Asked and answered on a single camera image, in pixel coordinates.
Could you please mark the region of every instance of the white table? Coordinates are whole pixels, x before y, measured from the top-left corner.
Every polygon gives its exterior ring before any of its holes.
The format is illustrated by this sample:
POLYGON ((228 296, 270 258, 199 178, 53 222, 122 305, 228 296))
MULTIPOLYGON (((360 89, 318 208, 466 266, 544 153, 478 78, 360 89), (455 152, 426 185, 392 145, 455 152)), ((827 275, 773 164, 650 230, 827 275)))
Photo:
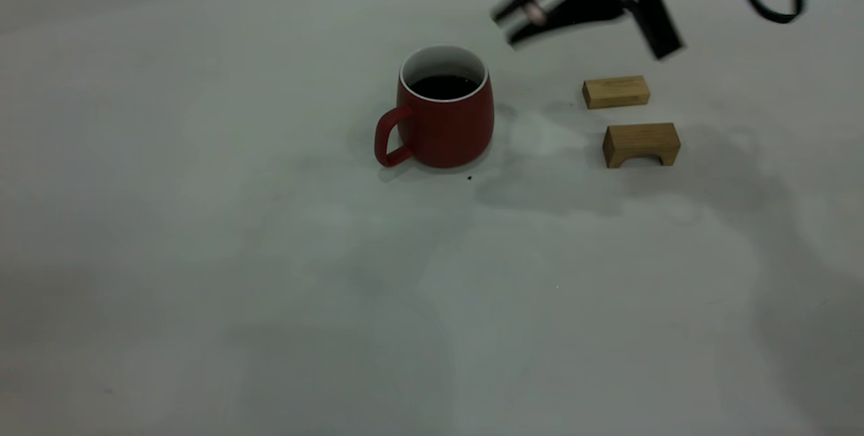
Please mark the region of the white table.
POLYGON ((497 2, 0 0, 0 433, 864 431, 861 0, 668 0, 666 63, 514 52, 497 2), (386 171, 430 43, 487 60, 493 146, 386 171), (651 104, 585 109, 623 74, 651 104), (674 166, 605 168, 659 121, 674 166))

